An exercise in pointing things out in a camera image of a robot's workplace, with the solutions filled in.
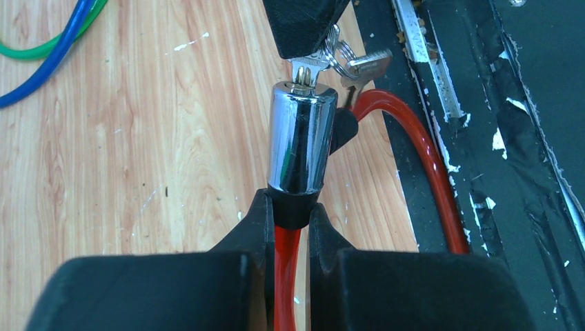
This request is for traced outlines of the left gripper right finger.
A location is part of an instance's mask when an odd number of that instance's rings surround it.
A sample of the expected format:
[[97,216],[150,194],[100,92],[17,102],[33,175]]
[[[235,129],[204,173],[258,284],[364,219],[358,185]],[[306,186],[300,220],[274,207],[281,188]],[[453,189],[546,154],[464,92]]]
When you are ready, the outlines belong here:
[[534,330],[517,285],[473,254],[369,251],[323,205],[308,228],[310,330]]

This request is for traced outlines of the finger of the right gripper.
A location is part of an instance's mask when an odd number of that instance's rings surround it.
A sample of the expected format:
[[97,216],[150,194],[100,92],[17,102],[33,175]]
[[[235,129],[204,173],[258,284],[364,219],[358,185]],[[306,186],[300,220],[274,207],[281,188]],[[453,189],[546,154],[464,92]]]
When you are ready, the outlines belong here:
[[315,53],[349,0],[263,0],[273,39],[282,59]]

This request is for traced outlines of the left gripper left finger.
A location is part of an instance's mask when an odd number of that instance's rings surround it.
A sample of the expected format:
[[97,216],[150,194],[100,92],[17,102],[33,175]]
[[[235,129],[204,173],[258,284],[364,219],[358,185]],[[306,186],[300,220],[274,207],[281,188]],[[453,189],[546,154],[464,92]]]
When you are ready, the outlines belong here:
[[245,217],[205,252],[91,256],[62,264],[28,330],[271,330],[272,202],[258,190]]

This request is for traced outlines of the red cable lock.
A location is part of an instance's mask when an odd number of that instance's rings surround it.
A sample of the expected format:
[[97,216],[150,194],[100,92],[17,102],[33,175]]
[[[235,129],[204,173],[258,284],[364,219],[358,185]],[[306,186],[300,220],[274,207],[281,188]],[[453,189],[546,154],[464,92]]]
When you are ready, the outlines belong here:
[[[333,151],[337,99],[337,92],[323,84],[309,88],[285,81],[272,89],[267,182],[275,225],[275,330],[296,328],[293,297],[300,233],[309,224],[324,186]],[[375,110],[393,116],[410,137],[433,190],[448,249],[467,254],[469,247],[450,182],[430,135],[413,111],[385,90],[366,91],[348,109],[357,121]]]

